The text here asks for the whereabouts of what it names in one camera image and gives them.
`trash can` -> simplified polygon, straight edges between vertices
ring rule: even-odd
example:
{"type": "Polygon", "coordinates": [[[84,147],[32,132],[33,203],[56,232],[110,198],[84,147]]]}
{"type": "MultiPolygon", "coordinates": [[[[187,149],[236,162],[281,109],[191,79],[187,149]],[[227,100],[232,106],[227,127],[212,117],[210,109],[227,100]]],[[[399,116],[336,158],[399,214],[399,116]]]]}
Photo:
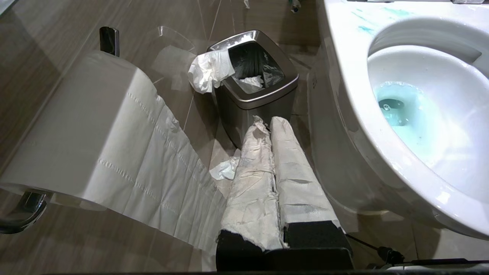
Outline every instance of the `trash can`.
{"type": "Polygon", "coordinates": [[[214,96],[224,129],[241,148],[254,115],[268,125],[273,116],[290,120],[299,74],[285,53],[259,30],[227,38],[207,51],[222,49],[228,49],[236,73],[215,89],[214,96]]]}

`toilet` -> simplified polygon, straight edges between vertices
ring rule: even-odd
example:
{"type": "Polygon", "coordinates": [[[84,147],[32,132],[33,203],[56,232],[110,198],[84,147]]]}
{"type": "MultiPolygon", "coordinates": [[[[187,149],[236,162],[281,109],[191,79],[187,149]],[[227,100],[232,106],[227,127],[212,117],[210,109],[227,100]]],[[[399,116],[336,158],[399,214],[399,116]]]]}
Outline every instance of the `toilet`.
{"type": "Polygon", "coordinates": [[[354,23],[338,27],[347,9],[335,14],[328,1],[317,3],[309,126],[330,200],[488,240],[488,27],[407,16],[362,32],[354,23]]]}

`blue water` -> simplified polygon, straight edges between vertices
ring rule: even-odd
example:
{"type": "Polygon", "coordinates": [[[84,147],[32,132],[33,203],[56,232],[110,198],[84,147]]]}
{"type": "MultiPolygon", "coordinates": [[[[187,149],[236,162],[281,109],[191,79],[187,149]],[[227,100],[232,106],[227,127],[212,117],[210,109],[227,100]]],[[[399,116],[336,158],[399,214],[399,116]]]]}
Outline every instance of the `blue water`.
{"type": "Polygon", "coordinates": [[[423,91],[405,82],[384,82],[374,88],[379,108],[392,129],[422,161],[431,160],[439,112],[423,91]]]}

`chrome toilet paper holder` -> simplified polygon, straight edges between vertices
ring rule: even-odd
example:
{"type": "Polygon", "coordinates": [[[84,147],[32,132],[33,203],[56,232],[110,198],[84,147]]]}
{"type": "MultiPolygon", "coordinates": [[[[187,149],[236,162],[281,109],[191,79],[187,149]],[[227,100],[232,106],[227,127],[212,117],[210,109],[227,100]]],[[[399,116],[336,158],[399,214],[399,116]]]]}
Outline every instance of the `chrome toilet paper holder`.
{"type": "MultiPolygon", "coordinates": [[[[119,30],[104,26],[99,29],[100,50],[119,56],[119,30]]],[[[24,231],[42,216],[52,193],[29,189],[24,192],[17,206],[5,217],[0,217],[0,233],[15,234],[24,231]]]]}

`toilet paper roll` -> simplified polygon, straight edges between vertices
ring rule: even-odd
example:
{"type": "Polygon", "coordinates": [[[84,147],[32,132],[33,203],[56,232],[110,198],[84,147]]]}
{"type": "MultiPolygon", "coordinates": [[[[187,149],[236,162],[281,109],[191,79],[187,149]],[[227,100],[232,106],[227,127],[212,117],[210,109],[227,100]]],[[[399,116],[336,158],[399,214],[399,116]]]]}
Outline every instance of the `toilet paper roll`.
{"type": "Polygon", "coordinates": [[[70,70],[0,186],[51,191],[64,205],[107,207],[211,253],[225,208],[150,79],[100,51],[70,70]]]}

